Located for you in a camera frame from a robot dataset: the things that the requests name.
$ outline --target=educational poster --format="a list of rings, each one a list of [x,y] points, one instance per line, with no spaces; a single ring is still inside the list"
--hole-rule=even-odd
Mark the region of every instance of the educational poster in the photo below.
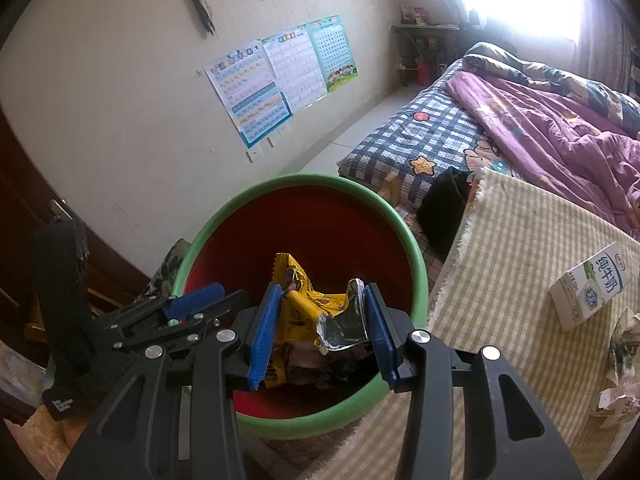
[[[331,92],[358,75],[340,16],[306,24],[314,44],[326,89]]]
[[[248,148],[291,117],[259,40],[217,58],[204,70]]]
[[[326,95],[324,76],[304,25],[265,38],[262,44],[293,113]]]

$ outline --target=yellow snack wrapper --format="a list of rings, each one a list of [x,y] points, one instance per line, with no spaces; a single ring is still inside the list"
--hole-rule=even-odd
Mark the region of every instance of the yellow snack wrapper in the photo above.
[[[317,340],[318,317],[321,314],[336,316],[346,308],[346,294],[315,291],[305,271],[289,253],[276,254],[271,279],[285,291],[276,334],[278,344]]]
[[[271,357],[267,364],[267,373],[264,376],[264,385],[267,388],[275,388],[287,383],[287,367],[284,362],[284,352],[281,346],[276,346],[271,351]]]

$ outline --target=crumpled foil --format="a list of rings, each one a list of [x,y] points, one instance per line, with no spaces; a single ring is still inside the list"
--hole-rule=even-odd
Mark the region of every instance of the crumpled foil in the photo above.
[[[321,351],[346,350],[369,340],[365,321],[364,282],[353,278],[347,284],[347,304],[340,314],[321,314],[316,322],[316,332]]]

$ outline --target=white tile floor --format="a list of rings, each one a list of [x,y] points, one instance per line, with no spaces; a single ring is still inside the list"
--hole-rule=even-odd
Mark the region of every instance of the white tile floor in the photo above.
[[[336,162],[347,156],[362,139],[368,136],[401,107],[416,97],[422,90],[419,86],[400,87],[379,105],[373,107],[359,120],[353,123],[337,139],[311,160],[302,170],[305,173],[337,174]]]

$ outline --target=blue checkered sheet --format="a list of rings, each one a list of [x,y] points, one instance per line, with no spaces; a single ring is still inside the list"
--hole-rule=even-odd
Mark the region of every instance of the blue checkered sheet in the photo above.
[[[520,178],[482,127],[445,90],[461,68],[461,60],[454,62],[431,87],[369,134],[338,163],[338,173],[379,190],[385,177],[397,171],[401,199],[415,206],[450,166],[463,171],[489,167]]]

